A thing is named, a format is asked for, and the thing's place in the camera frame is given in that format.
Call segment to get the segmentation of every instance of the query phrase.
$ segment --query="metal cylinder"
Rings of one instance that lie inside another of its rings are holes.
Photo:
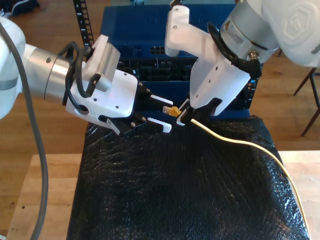
[[[32,96],[45,99],[47,82],[58,55],[37,48],[25,68]]]
[[[25,68],[32,96],[62,103],[68,68],[66,59],[40,48],[35,49]]]
[[[239,31],[251,42],[269,50],[279,47],[269,24],[252,9],[247,0],[240,1],[230,16]]]
[[[236,5],[222,25],[220,34],[228,48],[245,60],[250,53],[257,53],[260,62],[264,63],[279,47],[269,24],[251,8],[247,0]]]
[[[51,102],[62,103],[66,91],[66,75],[69,69],[69,62],[58,57],[52,67],[46,89],[44,99]]]

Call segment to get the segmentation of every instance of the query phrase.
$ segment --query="logo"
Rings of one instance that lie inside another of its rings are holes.
[[[309,37],[314,26],[312,20],[317,16],[315,9],[313,3],[303,1],[289,10],[283,25],[287,44],[298,45]]]

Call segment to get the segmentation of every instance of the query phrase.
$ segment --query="gray cable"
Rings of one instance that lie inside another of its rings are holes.
[[[6,45],[8,46],[10,52],[12,53],[16,65],[19,70],[19,74],[21,77],[23,93],[26,103],[26,109],[29,115],[30,124],[33,130],[33,135],[35,138],[36,146],[39,152],[40,162],[41,162],[41,175],[42,175],[42,193],[41,193],[41,203],[40,203],[40,210],[38,219],[36,221],[33,233],[31,235],[31,240],[37,240],[41,233],[41,229],[44,225],[45,216],[46,216],[46,209],[47,209],[47,202],[48,202],[48,166],[47,166],[47,159],[44,144],[41,139],[40,131],[38,128],[34,107],[32,104],[31,93],[28,85],[27,74],[25,71],[25,67],[23,65],[22,59],[20,54],[12,42],[10,36],[6,32],[4,26],[0,22],[0,35],[2,36],[3,40],[5,41]]]

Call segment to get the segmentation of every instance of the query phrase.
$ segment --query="black fabric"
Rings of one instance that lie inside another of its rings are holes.
[[[257,117],[207,126],[279,157]],[[193,124],[126,136],[90,124],[67,239],[309,238],[288,180],[264,152]]]

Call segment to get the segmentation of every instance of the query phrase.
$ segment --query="yellow cable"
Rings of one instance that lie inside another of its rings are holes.
[[[252,142],[249,142],[249,141],[234,140],[234,139],[230,139],[230,138],[227,138],[227,137],[224,137],[224,136],[220,136],[219,134],[215,133],[214,131],[212,131],[211,129],[207,128],[206,126],[204,126],[203,124],[201,124],[200,122],[198,122],[195,119],[192,119],[191,122],[193,124],[197,125],[198,127],[202,128],[203,130],[205,130],[206,132],[208,132],[209,134],[211,134],[212,136],[214,136],[217,139],[220,139],[222,141],[229,142],[229,143],[234,143],[234,144],[249,145],[249,146],[255,147],[257,149],[260,149],[260,150],[264,151],[266,154],[268,154],[269,156],[271,156],[276,161],[276,163],[281,167],[281,169],[283,170],[283,172],[285,173],[286,177],[289,179],[289,182],[291,183],[291,185],[293,187],[293,190],[294,190],[294,193],[295,193],[295,196],[296,196],[299,208],[300,208],[300,212],[301,212],[302,218],[304,220],[304,224],[306,226],[306,230],[307,230],[307,232],[309,234],[309,237],[311,238],[309,227],[308,227],[308,223],[307,223],[307,219],[306,219],[306,216],[305,216],[305,211],[304,211],[304,209],[302,207],[302,203],[301,203],[297,188],[296,188],[296,186],[294,184],[294,181],[290,177],[289,173],[287,172],[287,170],[285,169],[285,167],[283,166],[281,161],[275,155],[273,155],[270,151],[268,151],[264,147],[259,146],[259,145],[255,144],[255,143],[252,143]]]

